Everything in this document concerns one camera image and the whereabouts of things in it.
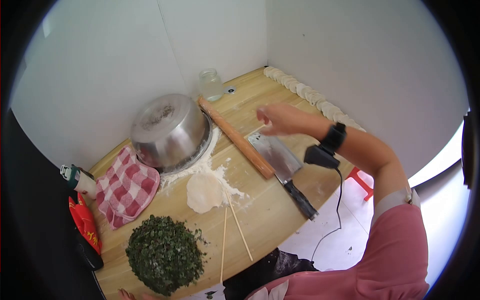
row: hand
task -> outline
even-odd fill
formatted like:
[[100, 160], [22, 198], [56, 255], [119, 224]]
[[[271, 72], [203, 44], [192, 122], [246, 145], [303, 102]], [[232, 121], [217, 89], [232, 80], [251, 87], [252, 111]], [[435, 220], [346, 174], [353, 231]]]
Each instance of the hand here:
[[[135, 299], [135, 296], [132, 294], [132, 293], [129, 293], [127, 292], [126, 290], [124, 289], [119, 289], [119, 297], [120, 299], [122, 300], [136, 300]], [[144, 300], [159, 300], [160, 298], [157, 298], [157, 297], [154, 297], [154, 296], [150, 296], [150, 295], [147, 295], [147, 294], [143, 294], [142, 295], [142, 298]]]
[[257, 119], [267, 125], [264, 135], [288, 135], [303, 133], [303, 128], [317, 118], [290, 104], [278, 103], [257, 107]]

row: stainless steel bowl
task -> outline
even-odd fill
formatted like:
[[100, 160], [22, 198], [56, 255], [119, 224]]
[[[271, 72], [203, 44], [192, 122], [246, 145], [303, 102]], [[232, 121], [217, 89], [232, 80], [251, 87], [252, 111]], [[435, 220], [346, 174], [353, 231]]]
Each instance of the stainless steel bowl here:
[[211, 133], [210, 118], [195, 102], [185, 95], [169, 94], [140, 109], [130, 139], [141, 162], [172, 174], [203, 153]]

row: dark pants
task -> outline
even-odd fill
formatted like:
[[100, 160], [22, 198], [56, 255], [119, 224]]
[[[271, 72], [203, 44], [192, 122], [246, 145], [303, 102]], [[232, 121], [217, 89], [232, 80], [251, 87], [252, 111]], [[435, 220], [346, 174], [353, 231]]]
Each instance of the dark pants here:
[[303, 271], [318, 270], [313, 267], [313, 262], [276, 248], [249, 268], [223, 282], [225, 300], [244, 300], [251, 292], [275, 279]]

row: wooden tabletop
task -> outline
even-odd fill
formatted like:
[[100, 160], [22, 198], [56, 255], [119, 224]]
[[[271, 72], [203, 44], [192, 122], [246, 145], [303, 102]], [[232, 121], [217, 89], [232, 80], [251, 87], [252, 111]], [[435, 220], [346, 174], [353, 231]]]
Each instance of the wooden tabletop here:
[[[236, 86], [237, 91], [234, 94], [223, 95], [218, 101], [212, 103], [214, 108], [245, 138], [262, 126], [256, 119], [255, 113], [256, 107], [260, 104], [290, 103], [307, 112], [321, 115], [321, 112], [310, 106], [308, 101], [265, 77], [263, 69], [257, 69], [225, 83], [225, 86]], [[302, 134], [280, 139], [301, 160], [303, 160], [305, 149], [318, 143], [312, 137]], [[131, 145], [129, 139], [113, 149], [90, 170], [95, 178], [105, 174], [117, 153], [126, 144]], [[234, 204], [234, 209], [252, 253], [253, 262], [248, 257], [233, 215], [229, 211], [225, 245], [225, 280], [266, 256], [298, 230], [307, 218], [296, 207], [277, 178], [265, 180], [223, 133], [212, 153], [212, 159], [213, 169], [221, 165], [225, 166], [227, 168], [225, 179], [232, 187], [249, 195], [249, 198], [245, 199], [239, 199], [235, 195], [232, 200], [238, 203]], [[339, 159], [339, 169], [345, 178], [353, 169], [353, 165], [340, 156]], [[96, 202], [93, 201], [89, 205], [103, 242], [101, 256], [105, 265], [96, 271], [96, 277], [107, 299], [118, 299], [119, 288], [133, 293], [138, 299], [143, 292], [154, 295], [154, 292], [133, 274], [125, 254], [132, 229], [139, 226], [151, 214], [171, 216], [173, 220], [187, 220], [186, 227], [193, 230], [200, 228], [203, 237], [210, 242], [207, 246], [199, 243], [200, 250], [207, 252], [208, 263], [204, 264], [204, 274], [196, 285], [178, 289], [171, 298], [189, 296], [219, 283], [225, 208], [213, 208], [205, 214], [197, 214], [190, 209], [187, 206], [186, 191], [189, 178], [190, 176], [186, 176], [163, 189], [159, 188], [155, 198], [136, 220], [115, 231], [110, 229], [107, 220], [98, 211]], [[334, 170], [305, 165], [293, 176], [293, 181], [312, 205], [319, 209], [339, 186], [340, 180]]]

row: glass jar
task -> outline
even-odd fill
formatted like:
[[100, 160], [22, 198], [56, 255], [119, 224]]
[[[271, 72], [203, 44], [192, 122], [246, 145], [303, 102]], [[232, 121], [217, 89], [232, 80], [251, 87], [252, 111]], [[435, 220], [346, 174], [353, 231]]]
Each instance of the glass jar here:
[[205, 69], [198, 74], [200, 93], [207, 101], [216, 101], [223, 96], [223, 85], [215, 69]]

